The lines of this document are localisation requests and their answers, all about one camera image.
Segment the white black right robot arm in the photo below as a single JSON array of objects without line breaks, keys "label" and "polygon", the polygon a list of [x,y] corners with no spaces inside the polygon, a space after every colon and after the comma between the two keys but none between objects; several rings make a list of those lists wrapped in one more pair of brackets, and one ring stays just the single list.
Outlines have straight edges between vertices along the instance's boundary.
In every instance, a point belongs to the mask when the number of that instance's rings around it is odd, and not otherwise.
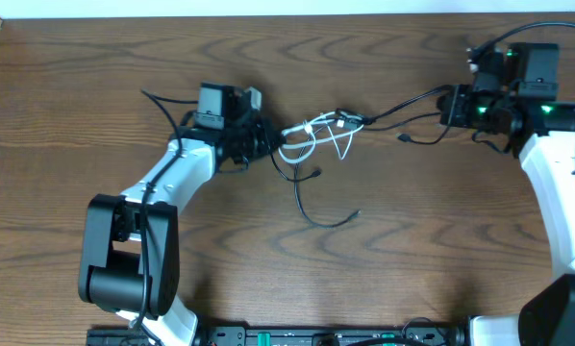
[{"label": "white black right robot arm", "polygon": [[469,319],[469,345],[575,345],[575,103],[557,99],[560,49],[552,43],[477,48],[474,80],[441,96],[440,122],[504,135],[535,195],[550,246],[550,285],[517,314]]}]

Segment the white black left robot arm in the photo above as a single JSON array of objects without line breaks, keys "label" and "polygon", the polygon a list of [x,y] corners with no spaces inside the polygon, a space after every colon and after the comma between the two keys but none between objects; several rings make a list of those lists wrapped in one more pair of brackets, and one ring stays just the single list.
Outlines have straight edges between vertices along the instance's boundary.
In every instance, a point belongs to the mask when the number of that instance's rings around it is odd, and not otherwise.
[{"label": "white black left robot arm", "polygon": [[196,190],[231,160],[245,170],[281,143],[262,117],[262,95],[204,83],[194,111],[173,123],[162,158],[116,196],[98,194],[87,206],[78,292],[82,301],[129,323],[90,330],[89,345],[192,345],[198,318],[177,295],[178,217]]}]

